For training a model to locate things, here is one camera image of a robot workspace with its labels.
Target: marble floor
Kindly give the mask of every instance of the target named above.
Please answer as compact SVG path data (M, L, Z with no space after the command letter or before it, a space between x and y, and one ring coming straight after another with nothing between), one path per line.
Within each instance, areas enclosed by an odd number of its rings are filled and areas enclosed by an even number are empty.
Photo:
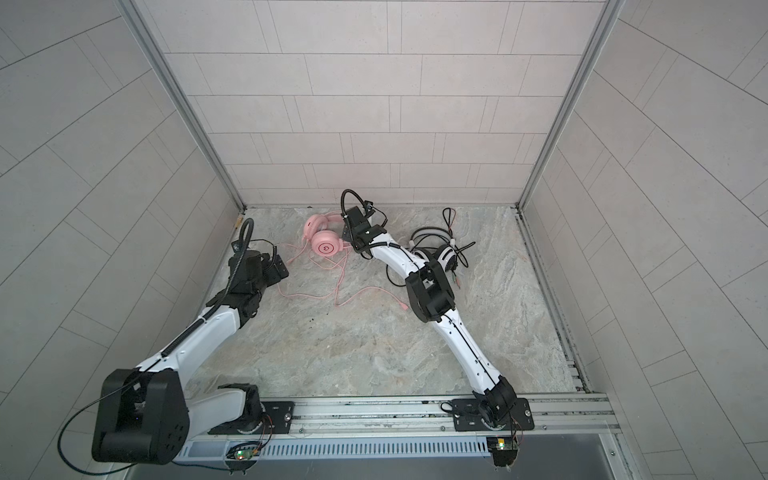
M418 227L443 225L442 208L382 209L389 217L386 229L402 244ZM469 268L457 270L461 289L453 284L456 306L469 332L517 392L573 391L513 211L509 207L456 210L457 244L477 242L465 251ZM299 244L304 221L318 212L324 210L256 208L248 210L247 217L255 220L254 238ZM252 248L269 251L270 247L252 243ZM279 246L279 253L287 261L297 251ZM316 296L331 292L340 272L321 269L306 252L288 270L290 276L279 284L283 293ZM217 290L226 284L228 273L222 266L214 285ZM408 302L406 289L387 281L384 263L351 253L339 301L369 285L386 288ZM471 392L438 333L378 290L367 290L345 306L335 307L333 296L289 298L277 286L268 288L257 316L195 372L187 395L208 392L226 382L255 383L262 396L271 397Z

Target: white tile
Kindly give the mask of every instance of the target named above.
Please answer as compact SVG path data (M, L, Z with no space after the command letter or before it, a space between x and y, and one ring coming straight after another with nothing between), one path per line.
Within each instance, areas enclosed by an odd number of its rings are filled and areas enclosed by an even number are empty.
M556 260L552 264L549 270L547 270L547 276L554 290L555 297L562 308L571 338L575 341L574 347L581 359L581 364L588 365L599 358L600 353L598 353L594 340L589 334L589 329L584 321L584 317L581 315L578 302L568 284L568 279L565 278L560 262Z
M648 289L654 292L694 263L696 263L696 257L688 250L688 247L682 247L661 265L654 268L648 275L644 276L643 281Z
M589 332L594 335L599 329L616 320L614 311L609 306L603 308L597 315L587 321Z
M768 260L768 227L661 130L627 172L718 285Z
M70 212L64 221L110 255L118 248L119 243L110 237L109 233L103 231L96 223L93 223L93 220L83 215L77 208Z
M29 478L38 463L41 443L53 438L106 350L67 330L56 330L0 404L0 461L9 478Z
M686 373L695 371L696 366L690 361L690 357L685 350L675 353L672 356L668 356L666 359L660 360L643 369L645 378L648 379L648 383L650 383L651 386L666 382L667 380L676 379Z
M698 263L654 297L742 441L764 440L768 349Z
M116 18L88 30L88 37L123 85L131 83L150 69L149 62L123 18Z
M594 334L594 342L641 451L680 448L619 324L606 325Z
M339 164L315 165L317 186L333 187L388 187L389 165L386 164Z
M429 164L434 145L434 134L352 134L358 164Z
M282 97L220 95L195 98L214 133L292 131Z
M148 141L142 141L78 205L121 242L172 173Z
M650 96L654 94L657 88L659 88L659 84L664 80L664 77L667 76L667 72L672 68L674 61L677 60L677 57L679 56L680 55L671 48L667 48L664 51L664 54L661 55L661 60L656 64L654 70L650 73L650 77L648 77L643 84L643 87L640 89L640 93L638 93L637 97L632 101L637 108L640 108L641 110L645 108L648 100L650 100Z
M99 50L96 48L96 45L94 45L94 42L92 42L88 37L87 32L73 37L72 40L74 40L74 43L78 44L78 47L80 47L85 57L88 59L91 65L93 65L99 76L101 76L101 79L104 80L104 83L107 84L110 90L116 92L123 88L123 84L120 82L120 80L118 80L117 75L114 74L112 68L110 68L107 61L104 60L104 57L101 56L101 53L99 53Z
M763 35L757 45L739 63L728 81L739 88L745 88L768 64L768 36Z
M209 134L208 137L225 165L264 163L250 134Z
M504 2L403 2L402 53L495 54L507 10Z
M768 342L768 263L723 287L723 292L755 333Z
M768 177L768 105L692 61L675 61L643 111L738 198Z
M613 234L614 233L611 231L611 228L607 223L603 225L600 231L595 234L592 240L589 240L589 243L587 243L587 246L583 249L584 256L587 258L587 260L591 259L592 256L600 249L600 247L603 246L603 243L611 238Z
M725 78L765 33L766 15L760 0L653 2L639 28Z
M342 164L338 134L262 134L273 164Z
M565 95L579 60L579 55L532 55L520 95Z
M387 53L402 53L402 2L386 3Z
M579 180L589 174L603 152L603 144L575 112L568 119L558 140L558 148Z
M752 190L741 201L757 216L766 213L768 211L768 181L762 182L758 188Z
M683 349L615 237L592 256L589 266L640 366L649 366Z
M622 167L654 129L653 122L595 73L581 92L576 112Z
M232 232L234 231L235 220L237 219L237 209L230 210L230 214L224 214L219 217L214 225L210 236L205 242L197 262L190 272L190 278L199 285L207 286L214 278L217 268L221 264L222 255L225 249L230 246Z
M414 204L482 204L488 196L487 188L415 188Z
M260 199L270 205L336 204L330 188L262 188Z
M526 3L512 53L581 55L603 5L600 3Z
M162 121L147 89L135 81L64 129L48 146L95 187Z
M163 190L157 194L157 205L174 221L177 226L184 225L195 204L205 193L210 181L215 177L214 171L197 150L189 156Z
M603 216L567 164L552 186L552 194L583 250L605 225Z
M544 224L541 223L541 218L536 211L536 207L530 204L530 208L525 210L525 219L528 222L528 227L531 230L531 236L536 242L536 247L541 258L541 263L544 266L544 270L549 270L549 267L556 261L557 256L552 248L552 243L549 241L547 230L544 229Z
M656 385L654 393L697 478L760 479L750 454L718 406L720 398L715 400L701 375L690 373ZM717 455L708 446L712 442L721 445Z
M442 161L446 164L511 164L522 138L521 134L447 134Z
M0 286L0 391L11 391L108 258L63 223ZM33 300L39 289L46 294Z
M169 299L172 303L176 302L176 299L179 298L179 291L157 276L157 274L152 276L152 280L149 281L149 286L154 288L160 295Z
M128 317L88 384L83 388L74 404L75 408L80 409L99 398L101 384L115 369L133 368L147 358L173 306L171 301L152 287L148 287L141 294L131 316Z
M0 8L0 28L31 55L119 15L112 2L103 0L11 0Z
M252 2L146 0L169 51L266 52Z
M172 241L173 237L154 217L142 215L75 309L119 330Z
M306 55L306 68L315 95L418 95L422 59L418 55Z
M654 475L686 475L694 473L682 450L646 453L645 461Z
M498 105L498 97L486 97L479 133L487 134L491 131L493 117L496 115L496 105Z
M552 230L555 222L562 216L558 203L554 201L551 190L544 181L539 181L531 195L531 201L541 217L541 223L546 231Z
M402 164L400 187L464 187L468 175L467 164Z
M750 451L760 471L768 472L768 442L748 443L746 449Z
M344 154L344 163L355 163L355 154L352 152L352 135L351 134L339 134L341 140L341 150Z
M504 31L502 32L502 39L498 43L497 53L500 55L506 55L512 53L512 47L515 44L515 39L518 34L518 27L520 26L520 16L523 13L525 3L509 2L509 8L507 10L507 18L504 20Z
M400 97L389 97L389 131L400 132Z
M198 53L195 58L214 95L312 94L303 55Z
M605 165L608 163L608 161L614 158L613 155L611 155L611 152L608 151L607 148L604 148L603 151L600 153L600 156L598 159L594 162L592 165L592 168L589 169L589 172L587 172L587 176L583 179L581 182L584 185L584 188L589 190L592 188L592 185L594 184L595 179L598 178L598 175L600 172L603 171L605 168Z
M523 188L531 173L531 165L482 164L476 187Z
M165 210L160 208L160 205L158 205L157 202L153 201L151 204L149 204L147 212L149 212L155 220L160 222L160 225L162 225L165 230L167 230L167 232L172 236L175 237L179 234L179 226L176 225L176 222L170 219L168 214L165 213Z
M72 40L3 68L0 91L13 92L0 97L0 145L16 158L112 94Z
M67 315L67 318L61 324L61 328L77 333L79 336L84 336L107 348L118 334L113 329L109 329L74 310Z
M307 188L302 165L233 165L243 188Z
M560 97L501 97L491 131L545 134L552 126L561 102Z
M199 308L203 304L203 295L205 292L192 279L187 280L184 289L181 290L179 300L174 305L170 314L167 316L163 328L157 334L157 339L151 348L151 352L157 352L163 349L176 336L183 332L195 320Z
M683 242L616 160L609 160L589 194L624 251L646 276Z
M385 2L271 2L283 53L386 53Z
M558 255L560 264L565 272L565 277L571 285L576 301L581 309L585 319L590 319L597 315L606 305L608 305L603 291L600 289L598 281L581 252L576 238L568 225L562 227L557 237L552 241L554 251Z
M484 97L403 97L402 131L476 133L484 107Z
M0 279L43 241L91 188L48 147L0 177Z
M624 22L616 22L595 71L623 96L634 100L667 47Z
M487 204L516 204L523 194L522 188L489 188Z
M179 112L174 112L174 114L166 118L157 127L155 132L179 165L183 164L197 147Z
M230 193L218 178L210 182L203 194L203 202L218 219L230 201Z
M24 54L8 36L0 30L0 58L11 64L24 58Z
M527 55L424 55L423 58L422 95L517 95L529 61Z
M339 203L344 189L334 188L334 203ZM412 204L413 188L356 188L355 191L366 200L371 200L378 205L387 204Z
M255 0L253 6L256 8L256 14L259 16L259 26L264 34L266 49L269 53L280 53L283 51L280 47L280 38L277 36L275 22L272 19L272 9L267 0Z
M152 100L154 100L154 103L160 108L164 117L174 113L176 105L174 105L173 101L168 96L168 92L165 91L165 87L160 83L160 79L157 77L154 70L150 70L141 75L141 83L147 88L149 95L152 96Z
M187 95L211 95L208 81L192 53L166 53L165 59Z
M445 156L445 138L447 134L435 134L435 147L432 151L432 163L441 164Z
M157 268L157 275L181 291L213 228L213 224L199 208L192 210Z
M387 97L299 96L296 104L304 131L389 131Z

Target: pink ear cup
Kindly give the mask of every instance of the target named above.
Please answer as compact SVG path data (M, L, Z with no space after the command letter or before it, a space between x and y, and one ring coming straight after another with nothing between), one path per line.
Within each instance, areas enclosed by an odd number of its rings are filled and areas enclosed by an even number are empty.
M332 257L343 248L344 242L336 232L322 230L312 236L312 250L322 257Z
M328 218L325 215L312 215L304 224L304 240L311 240L315 233L327 227Z

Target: black cable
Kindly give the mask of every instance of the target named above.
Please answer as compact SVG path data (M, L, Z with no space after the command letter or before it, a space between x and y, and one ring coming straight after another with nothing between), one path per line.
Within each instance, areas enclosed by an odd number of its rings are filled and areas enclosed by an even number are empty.
M61 460L65 464L67 464L67 466L69 468L71 468L72 470L75 470L76 472L81 473L83 475L91 475L91 476L94 476L94 477L98 477L98 476L102 476L102 475L110 475L110 474L113 474L113 473L122 472L123 470L127 470L130 467L138 465L137 463L131 463L130 465L128 465L126 467L118 468L117 470L110 470L109 472L101 472L101 473L99 473L99 472L88 472L87 470L81 470L78 467L72 465L71 462L69 460L67 460L67 457L64 456L64 452L61 450L61 438L64 436L65 430L67 429L69 424L72 422L72 420L75 419L75 417L77 417L82 412L84 412L88 407L90 407L90 406L92 406L92 405L94 405L96 403L99 403L101 400L106 399L108 396L112 396L112 395L114 395L117 392L124 392L125 390L127 390L127 389L131 388L132 386L136 385L136 383L141 378L141 373L148 372L152 367L154 367L155 365L160 363L161 360L162 360L162 358L157 359L157 361L155 361L155 363L153 363L152 365L148 366L143 372L139 372L139 375L136 377L136 379L133 382L129 382L129 383L123 385L122 387L120 387L119 389L116 389L116 390L113 390L113 391L109 392L107 395L102 396L98 400L94 400L93 402L87 404L86 406L84 406L83 408L81 408L77 412L75 412L75 414L73 416L69 417L69 420L67 420L67 422L64 424L64 426L61 427L61 431L58 433L58 441L56 442L56 449L58 450L58 456L61 458Z
M180 467L198 467L198 468L207 468L208 470L218 470L219 472L229 472L229 473L234 472L234 470L230 470L228 468L209 467L208 465L195 465L194 463L190 463L190 464L177 463L174 460L171 460L170 463L173 463L174 465L179 465Z

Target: mounting plate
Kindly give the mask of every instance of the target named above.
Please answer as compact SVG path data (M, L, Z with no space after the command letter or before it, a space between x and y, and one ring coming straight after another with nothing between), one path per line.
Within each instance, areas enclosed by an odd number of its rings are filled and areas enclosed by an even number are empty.
M478 405L480 401L477 399L453 399L451 400L451 407L454 410L460 412L469 412L476 414L477 416L453 416L453 426L457 432L508 432L509 425L503 429L490 429L485 426L485 423L480 418L480 411ZM512 418L519 424L518 430L533 430L535 425L533 423L533 415L531 414L531 406L528 404L528 399L518 397L518 401L512 407Z

